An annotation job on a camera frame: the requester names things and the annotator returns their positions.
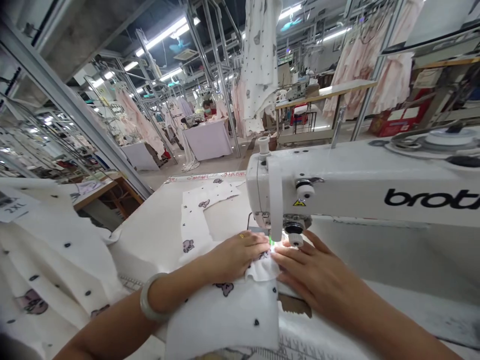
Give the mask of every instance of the cartoon animal print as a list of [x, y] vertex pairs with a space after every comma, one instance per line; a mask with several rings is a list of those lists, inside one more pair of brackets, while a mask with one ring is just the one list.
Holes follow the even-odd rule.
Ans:
[[103, 312], [104, 312], [105, 310], [107, 310], [109, 307], [110, 307], [110, 304], [107, 304], [107, 305], [105, 305], [104, 307], [102, 307], [100, 310], [93, 310], [93, 311], [90, 313], [90, 319], [96, 318], [98, 315], [100, 315], [101, 313], [103, 313]]
[[268, 259], [270, 257], [270, 250], [264, 251], [258, 257], [258, 260]]
[[49, 308], [49, 305], [33, 289], [28, 290], [24, 296], [17, 297], [16, 300], [27, 314], [40, 315]]
[[198, 207], [206, 209], [209, 204], [210, 204], [210, 199], [208, 199], [207, 201], [202, 201], [201, 203], [198, 204]]
[[223, 284], [215, 284], [215, 285], [217, 288], [221, 288], [223, 290], [224, 297], [227, 297], [234, 289], [234, 285], [231, 282], [225, 282]]
[[190, 250], [194, 248], [194, 241], [193, 240], [185, 240], [183, 242], [183, 252], [188, 253]]

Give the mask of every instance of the white tablecloth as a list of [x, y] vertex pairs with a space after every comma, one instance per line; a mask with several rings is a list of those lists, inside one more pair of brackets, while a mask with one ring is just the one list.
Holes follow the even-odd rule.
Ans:
[[230, 137], [225, 129], [225, 119], [203, 122], [183, 133], [198, 161], [230, 155]]

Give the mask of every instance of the silver bangle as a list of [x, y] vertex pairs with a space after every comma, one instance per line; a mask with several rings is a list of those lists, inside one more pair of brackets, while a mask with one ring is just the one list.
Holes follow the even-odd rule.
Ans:
[[140, 293], [140, 308], [141, 312], [145, 317], [149, 320], [159, 322], [159, 323], [165, 323], [170, 319], [170, 314], [169, 313], [159, 313], [155, 312], [150, 304], [149, 304], [149, 290], [152, 284], [154, 283], [155, 280], [158, 278], [161, 278], [165, 275], [168, 275], [165, 272], [161, 272], [158, 274], [153, 275], [151, 278], [148, 279], [148, 281], [145, 283], [143, 288], [141, 289]]

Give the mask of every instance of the hand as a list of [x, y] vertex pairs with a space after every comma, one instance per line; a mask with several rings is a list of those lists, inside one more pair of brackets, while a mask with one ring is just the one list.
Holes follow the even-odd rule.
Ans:
[[275, 248], [271, 257], [285, 270], [278, 280], [295, 290], [310, 307], [353, 333], [369, 327], [373, 315], [388, 304], [357, 277], [312, 232], [303, 234], [312, 242], [299, 249]]
[[242, 231], [199, 259], [211, 284], [231, 283], [245, 274], [251, 262], [269, 249], [269, 238], [263, 233]]

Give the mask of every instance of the brother logo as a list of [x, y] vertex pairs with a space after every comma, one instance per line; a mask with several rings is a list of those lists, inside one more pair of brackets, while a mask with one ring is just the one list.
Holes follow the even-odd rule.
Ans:
[[480, 208], [480, 194], [469, 193], [468, 190], [460, 190], [457, 195], [450, 195], [446, 192], [428, 193], [423, 192], [417, 195], [410, 195], [407, 192], [395, 192], [389, 189], [385, 196], [385, 204], [390, 206], [421, 204], [426, 208], [443, 208], [450, 206], [453, 209], [477, 210]]

